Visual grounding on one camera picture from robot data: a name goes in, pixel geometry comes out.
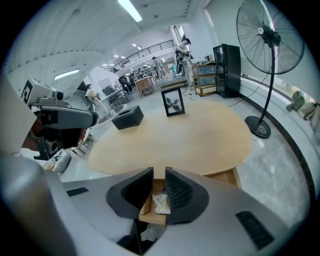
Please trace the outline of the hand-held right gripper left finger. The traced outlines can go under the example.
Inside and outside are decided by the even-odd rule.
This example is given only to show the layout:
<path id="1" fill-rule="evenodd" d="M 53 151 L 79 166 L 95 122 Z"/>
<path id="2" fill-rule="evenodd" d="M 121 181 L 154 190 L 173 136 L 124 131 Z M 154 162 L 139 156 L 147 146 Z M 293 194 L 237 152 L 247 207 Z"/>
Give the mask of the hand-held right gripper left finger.
<path id="1" fill-rule="evenodd" d="M 47 171 L 46 178 L 74 256 L 143 255 L 139 214 L 153 188 L 152 167 L 72 182 Z"/>

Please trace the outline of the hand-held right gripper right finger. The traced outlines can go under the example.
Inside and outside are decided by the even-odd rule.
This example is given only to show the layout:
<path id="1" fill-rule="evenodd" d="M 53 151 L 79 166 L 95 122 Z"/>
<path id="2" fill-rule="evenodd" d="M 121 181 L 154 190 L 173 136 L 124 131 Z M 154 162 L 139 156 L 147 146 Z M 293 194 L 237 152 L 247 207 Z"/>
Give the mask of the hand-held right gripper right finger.
<path id="1" fill-rule="evenodd" d="M 301 227 L 233 185 L 165 169 L 171 210 L 147 256 L 278 256 Z"/>

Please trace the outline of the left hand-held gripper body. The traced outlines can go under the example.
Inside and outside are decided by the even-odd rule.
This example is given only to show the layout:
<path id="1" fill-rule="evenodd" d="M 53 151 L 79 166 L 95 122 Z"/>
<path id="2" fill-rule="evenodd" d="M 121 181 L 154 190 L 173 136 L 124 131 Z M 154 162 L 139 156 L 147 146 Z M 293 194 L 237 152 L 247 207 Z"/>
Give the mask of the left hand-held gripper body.
<path id="1" fill-rule="evenodd" d="M 34 114 L 36 119 L 41 121 L 42 107 L 67 107 L 64 101 L 64 93 L 58 91 L 46 83 L 35 79 L 28 78 L 21 93 L 21 99 L 29 109 L 36 108 Z M 35 156 L 36 160 L 49 160 L 55 153 L 62 148 L 61 131 L 64 129 L 53 129 L 44 127 L 38 137 L 35 138 L 39 155 Z"/>

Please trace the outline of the clear bag of cotton swabs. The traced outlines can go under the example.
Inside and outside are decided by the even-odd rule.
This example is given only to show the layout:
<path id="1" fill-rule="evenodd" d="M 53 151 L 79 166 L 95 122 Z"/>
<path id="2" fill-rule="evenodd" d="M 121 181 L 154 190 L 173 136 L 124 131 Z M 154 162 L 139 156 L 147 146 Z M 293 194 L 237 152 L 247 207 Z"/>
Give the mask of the clear bag of cotton swabs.
<path id="1" fill-rule="evenodd" d="M 168 200 L 168 195 L 166 192 L 155 193 L 152 195 L 152 200 L 155 206 L 155 213 L 159 215 L 169 215 L 171 213 L 171 208 Z"/>

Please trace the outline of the round wooden table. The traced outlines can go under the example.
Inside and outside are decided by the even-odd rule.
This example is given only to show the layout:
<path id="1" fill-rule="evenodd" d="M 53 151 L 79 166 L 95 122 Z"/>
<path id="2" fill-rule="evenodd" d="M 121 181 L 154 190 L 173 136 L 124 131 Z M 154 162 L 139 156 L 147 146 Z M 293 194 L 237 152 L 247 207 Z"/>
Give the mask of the round wooden table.
<path id="1" fill-rule="evenodd" d="M 209 176 L 249 156 L 253 136 L 233 109 L 211 100 L 187 101 L 184 108 L 184 114 L 167 116 L 159 107 L 137 126 L 110 127 L 92 148 L 89 167 L 109 175 L 152 167 L 157 179 L 167 167 Z"/>

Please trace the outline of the round beige glass-top table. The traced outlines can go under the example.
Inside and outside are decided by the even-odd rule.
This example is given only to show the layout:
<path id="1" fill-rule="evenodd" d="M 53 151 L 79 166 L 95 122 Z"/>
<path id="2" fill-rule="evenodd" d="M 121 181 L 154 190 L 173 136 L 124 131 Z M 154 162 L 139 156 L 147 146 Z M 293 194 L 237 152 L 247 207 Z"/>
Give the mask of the round beige glass-top table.
<path id="1" fill-rule="evenodd" d="M 102 114 L 99 114 L 96 125 L 97 126 L 105 125 L 107 122 L 111 121 L 121 112 L 125 111 L 127 109 L 127 106 L 128 106 L 127 104 L 122 104 L 111 110 L 108 110 L 107 112 L 103 112 Z"/>

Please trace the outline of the black leather tissue box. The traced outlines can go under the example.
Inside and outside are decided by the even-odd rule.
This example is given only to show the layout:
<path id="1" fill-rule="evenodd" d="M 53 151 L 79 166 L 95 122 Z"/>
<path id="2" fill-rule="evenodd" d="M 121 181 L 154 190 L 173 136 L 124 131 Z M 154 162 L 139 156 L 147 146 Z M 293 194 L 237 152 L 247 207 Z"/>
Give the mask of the black leather tissue box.
<path id="1" fill-rule="evenodd" d="M 121 111 L 111 121 L 118 130 L 139 126 L 144 114 L 139 105 Z"/>

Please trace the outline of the small brown wooden cabinet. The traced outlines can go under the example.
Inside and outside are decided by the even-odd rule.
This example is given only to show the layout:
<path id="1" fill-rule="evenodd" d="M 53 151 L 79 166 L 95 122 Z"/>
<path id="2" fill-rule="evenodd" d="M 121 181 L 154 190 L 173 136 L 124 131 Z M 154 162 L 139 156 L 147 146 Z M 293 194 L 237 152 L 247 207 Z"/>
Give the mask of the small brown wooden cabinet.
<path id="1" fill-rule="evenodd" d="M 149 76 L 137 80 L 135 82 L 135 86 L 142 98 L 155 92 L 153 87 L 153 81 Z"/>

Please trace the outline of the black mezzanine railing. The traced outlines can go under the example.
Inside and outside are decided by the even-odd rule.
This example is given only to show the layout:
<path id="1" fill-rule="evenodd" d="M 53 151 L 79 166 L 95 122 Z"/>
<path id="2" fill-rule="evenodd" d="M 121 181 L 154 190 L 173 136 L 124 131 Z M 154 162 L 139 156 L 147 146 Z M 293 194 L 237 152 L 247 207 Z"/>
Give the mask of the black mezzanine railing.
<path id="1" fill-rule="evenodd" d="M 161 43 L 152 45 L 150 47 L 147 47 L 145 49 L 142 49 L 126 58 L 124 58 L 123 60 L 121 60 L 120 62 L 118 62 L 117 64 L 113 65 L 113 66 L 109 66 L 109 69 L 116 73 L 117 71 L 123 69 L 124 67 L 126 67 L 129 64 L 133 64 L 134 62 L 137 62 L 141 59 L 143 59 L 144 57 L 148 57 L 148 56 L 155 56 L 156 53 L 159 53 L 161 51 L 164 50 L 169 50 L 171 48 L 174 48 L 175 44 L 174 44 L 174 40 L 167 40 L 167 41 L 163 41 Z"/>

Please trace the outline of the black standing fan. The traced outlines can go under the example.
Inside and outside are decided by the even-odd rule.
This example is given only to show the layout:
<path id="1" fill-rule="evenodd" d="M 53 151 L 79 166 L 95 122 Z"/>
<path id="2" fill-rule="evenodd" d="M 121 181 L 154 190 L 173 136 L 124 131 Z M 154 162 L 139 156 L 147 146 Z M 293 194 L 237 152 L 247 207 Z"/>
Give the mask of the black standing fan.
<path id="1" fill-rule="evenodd" d="M 269 0 L 244 0 L 237 12 L 236 31 L 246 59 L 257 70 L 270 76 L 261 116 L 245 118 L 253 135 L 267 139 L 271 135 L 271 128 L 264 117 L 275 76 L 290 72 L 301 62 L 305 43 L 285 14 Z"/>

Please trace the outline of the wooden step platform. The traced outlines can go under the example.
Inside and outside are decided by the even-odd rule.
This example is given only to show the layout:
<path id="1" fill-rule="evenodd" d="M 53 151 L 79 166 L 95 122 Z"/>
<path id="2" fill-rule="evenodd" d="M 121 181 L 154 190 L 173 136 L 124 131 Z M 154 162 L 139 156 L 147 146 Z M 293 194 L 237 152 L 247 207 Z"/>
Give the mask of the wooden step platform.
<path id="1" fill-rule="evenodd" d="M 188 86 L 187 80 L 176 80 L 176 81 L 169 81 L 164 85 L 160 86 L 161 90 L 172 89 L 172 88 L 184 88 Z"/>

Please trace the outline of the wooden shelf rack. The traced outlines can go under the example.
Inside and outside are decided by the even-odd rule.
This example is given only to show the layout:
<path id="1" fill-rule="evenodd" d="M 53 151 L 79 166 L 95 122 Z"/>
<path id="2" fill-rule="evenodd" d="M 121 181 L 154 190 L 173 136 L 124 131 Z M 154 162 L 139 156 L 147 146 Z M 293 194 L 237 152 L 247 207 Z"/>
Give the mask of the wooden shelf rack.
<path id="1" fill-rule="evenodd" d="M 214 62 L 192 67 L 195 94 L 200 97 L 217 92 L 216 65 Z"/>

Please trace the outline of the grey-green bag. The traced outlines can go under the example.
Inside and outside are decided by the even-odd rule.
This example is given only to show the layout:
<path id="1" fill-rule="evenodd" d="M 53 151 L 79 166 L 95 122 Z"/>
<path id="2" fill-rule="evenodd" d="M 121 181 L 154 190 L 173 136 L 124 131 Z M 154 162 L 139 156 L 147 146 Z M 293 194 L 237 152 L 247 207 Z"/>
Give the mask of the grey-green bag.
<path id="1" fill-rule="evenodd" d="M 303 93 L 300 90 L 297 90 L 290 100 L 290 104 L 286 106 L 286 109 L 288 112 L 291 111 L 298 111 L 304 104 L 306 103 L 306 100 L 304 98 Z"/>

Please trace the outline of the black cabinet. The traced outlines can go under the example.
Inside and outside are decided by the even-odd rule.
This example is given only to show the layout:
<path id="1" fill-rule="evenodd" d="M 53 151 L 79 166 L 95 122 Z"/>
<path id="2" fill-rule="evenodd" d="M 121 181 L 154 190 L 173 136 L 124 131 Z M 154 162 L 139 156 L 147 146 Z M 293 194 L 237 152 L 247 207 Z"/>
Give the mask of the black cabinet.
<path id="1" fill-rule="evenodd" d="M 213 48 L 216 92 L 226 98 L 238 98 L 241 86 L 240 48 L 221 44 Z"/>

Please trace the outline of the black picture frame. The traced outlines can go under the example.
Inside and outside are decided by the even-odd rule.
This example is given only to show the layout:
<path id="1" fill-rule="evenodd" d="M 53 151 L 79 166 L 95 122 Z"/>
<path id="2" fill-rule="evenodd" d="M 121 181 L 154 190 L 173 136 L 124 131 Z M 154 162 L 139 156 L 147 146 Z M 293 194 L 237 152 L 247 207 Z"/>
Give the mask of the black picture frame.
<path id="1" fill-rule="evenodd" d="M 161 96 L 167 117 L 185 113 L 182 92 L 179 87 L 162 90 Z"/>

